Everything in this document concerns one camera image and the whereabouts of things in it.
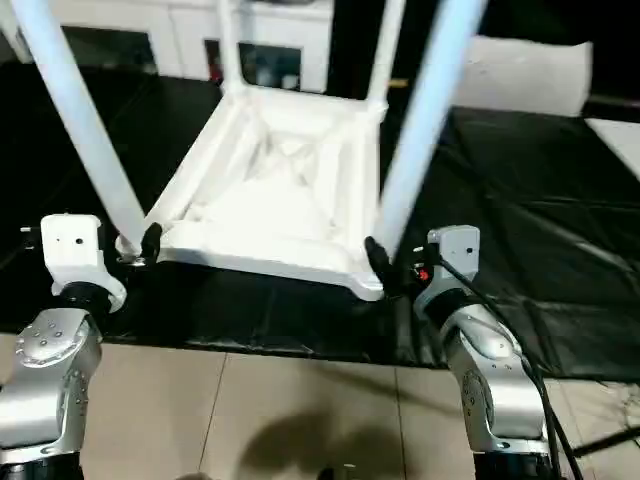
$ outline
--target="black tarp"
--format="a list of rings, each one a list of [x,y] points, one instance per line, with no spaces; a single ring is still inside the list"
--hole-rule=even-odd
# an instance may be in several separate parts
[[[111,138],[149,209],[213,111],[209,83],[85,71]],[[0,330],[46,303],[41,255],[17,229],[46,213],[106,219],[32,66],[0,67],[4,205]],[[402,109],[382,127],[382,172]],[[549,375],[640,379],[640,185],[580,119],[453,109],[402,254],[430,228],[482,232],[477,285],[495,298]],[[108,341],[383,364],[415,362],[399,335],[408,312],[346,289],[162,263],[130,285]],[[427,345],[414,330],[409,343]]]

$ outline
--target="floor tile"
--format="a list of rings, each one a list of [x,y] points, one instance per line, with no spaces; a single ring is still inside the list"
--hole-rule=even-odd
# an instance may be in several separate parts
[[[625,427],[626,387],[596,382],[561,383],[575,417],[581,442],[589,442]],[[588,457],[597,480],[636,478],[640,471],[640,448],[633,442],[594,453]]]
[[[344,464],[358,478],[403,478],[393,368],[229,355],[203,472],[299,480]]]
[[[553,406],[553,410],[558,416],[558,420],[560,420],[560,423],[562,424],[562,429],[567,435],[569,443],[572,447],[580,445],[583,442],[582,437],[580,436],[580,431],[578,430],[578,426],[576,425],[573,411],[571,410],[571,406],[567,401],[567,397],[562,389],[560,382],[556,380],[546,380],[545,383],[547,385],[549,400],[551,402],[551,405]],[[573,480],[574,476],[571,472],[571,468],[569,467],[567,457],[562,450],[562,446],[560,445],[560,440],[558,440],[558,448],[560,449],[562,473],[567,479]],[[593,465],[591,464],[589,458],[579,459],[578,465],[580,466],[580,471],[582,472],[582,476],[585,480],[595,480],[596,477],[593,470]]]
[[[0,383],[4,383],[11,375],[15,341],[15,335],[0,334]]]
[[[409,368],[397,374],[407,480],[474,478],[454,376]]]
[[[172,480],[197,472],[224,358],[104,346],[89,390],[85,477]]]

